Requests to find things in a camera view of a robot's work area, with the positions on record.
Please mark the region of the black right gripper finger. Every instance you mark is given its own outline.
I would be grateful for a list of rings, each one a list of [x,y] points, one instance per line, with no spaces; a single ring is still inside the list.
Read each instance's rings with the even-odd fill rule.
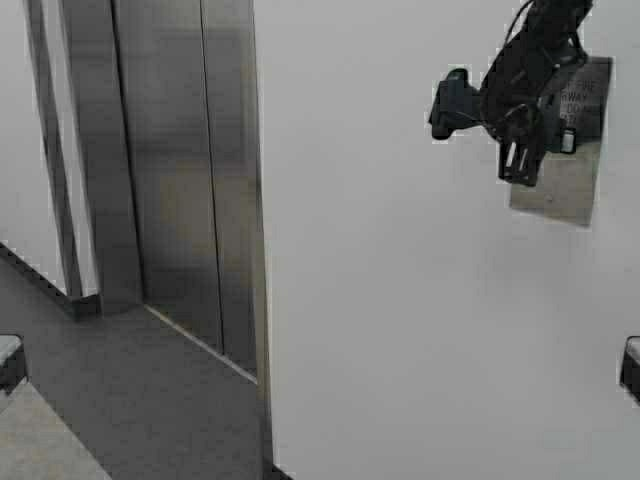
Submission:
[[[527,187],[534,187],[537,184],[540,165],[545,153],[544,137],[531,137],[518,146],[518,184]]]

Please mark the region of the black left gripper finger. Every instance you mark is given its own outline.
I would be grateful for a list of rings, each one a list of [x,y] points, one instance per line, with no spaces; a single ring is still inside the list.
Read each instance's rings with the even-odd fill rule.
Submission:
[[[507,183],[519,183],[521,180],[522,145],[516,141],[503,141],[499,144],[498,178]]]

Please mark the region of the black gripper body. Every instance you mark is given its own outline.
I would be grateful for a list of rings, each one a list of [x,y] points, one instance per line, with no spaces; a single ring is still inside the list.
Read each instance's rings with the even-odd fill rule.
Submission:
[[[507,137],[507,116],[559,92],[588,60],[577,47],[506,47],[481,85],[481,120],[494,140]]]

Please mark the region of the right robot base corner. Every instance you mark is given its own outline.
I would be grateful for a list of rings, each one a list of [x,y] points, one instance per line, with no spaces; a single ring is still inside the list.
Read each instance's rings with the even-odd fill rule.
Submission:
[[[639,367],[639,337],[631,336],[625,343],[619,383],[636,402],[640,399]]]

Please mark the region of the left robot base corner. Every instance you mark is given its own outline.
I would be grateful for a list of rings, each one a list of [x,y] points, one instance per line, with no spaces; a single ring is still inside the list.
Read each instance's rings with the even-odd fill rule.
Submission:
[[[1,392],[10,396],[24,381],[29,379],[26,352],[20,335],[1,336]]]

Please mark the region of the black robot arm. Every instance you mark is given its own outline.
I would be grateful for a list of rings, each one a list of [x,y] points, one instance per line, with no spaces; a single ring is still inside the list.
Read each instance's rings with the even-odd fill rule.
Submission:
[[[556,95],[587,63],[578,29],[591,1],[532,1],[521,29],[505,41],[480,89],[481,122],[499,144],[498,177],[533,187],[553,122]]]

